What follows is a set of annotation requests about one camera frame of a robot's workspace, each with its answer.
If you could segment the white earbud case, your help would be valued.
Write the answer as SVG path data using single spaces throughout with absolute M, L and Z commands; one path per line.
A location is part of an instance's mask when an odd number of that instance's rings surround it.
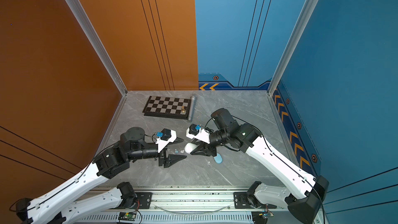
M 184 147 L 184 151 L 186 153 L 192 153 L 197 147 L 198 147 L 197 144 L 187 143 L 186 146 Z

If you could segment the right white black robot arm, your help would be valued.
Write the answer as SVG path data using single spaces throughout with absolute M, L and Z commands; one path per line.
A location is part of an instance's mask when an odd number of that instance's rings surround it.
M 273 147 L 254 125 L 234 118 L 230 112 L 220 108 L 211 114 L 217 129 L 212 131 L 202 125 L 192 124 L 186 136 L 193 140 L 186 146 L 192 155 L 217 155 L 217 147 L 224 146 L 232 151 L 241 151 L 256 159 L 282 183 L 283 187 L 271 187 L 256 181 L 247 191 L 251 207 L 259 208 L 271 204 L 288 211 L 301 223 L 314 222 L 319 211 L 323 211 L 329 181 L 319 175 L 299 168 Z

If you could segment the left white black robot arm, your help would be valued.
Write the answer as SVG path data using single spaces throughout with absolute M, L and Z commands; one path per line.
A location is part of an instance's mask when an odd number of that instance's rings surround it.
M 186 158 L 185 155 L 167 154 L 169 144 L 183 142 L 175 131 L 163 129 L 150 143 L 145 137 L 140 127 L 128 129 L 119 141 L 106 147 L 82 171 L 54 190 L 39 198 L 18 200 L 14 212 L 24 224 L 73 224 L 106 209 L 138 207 L 137 195 L 129 182 L 91 198 L 80 200 L 80 197 L 129 169 L 132 162 L 154 158 L 159 166 L 169 168 Z

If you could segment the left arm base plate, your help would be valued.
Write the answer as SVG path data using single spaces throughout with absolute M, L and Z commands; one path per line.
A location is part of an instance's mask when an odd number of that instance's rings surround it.
M 122 206 L 129 209 L 149 209 L 152 195 L 152 192 L 136 192 L 124 200 Z

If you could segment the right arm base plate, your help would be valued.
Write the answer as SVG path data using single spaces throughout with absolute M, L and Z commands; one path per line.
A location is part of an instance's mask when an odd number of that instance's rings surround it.
M 277 206 L 272 205 L 272 204 L 260 204 L 258 206 L 253 206 L 250 204 L 247 193 L 246 192 L 234 192 L 233 193 L 233 198 L 234 198 L 234 206 L 236 209 L 247 209 L 247 208 L 269 208 L 269 209 L 276 209 Z

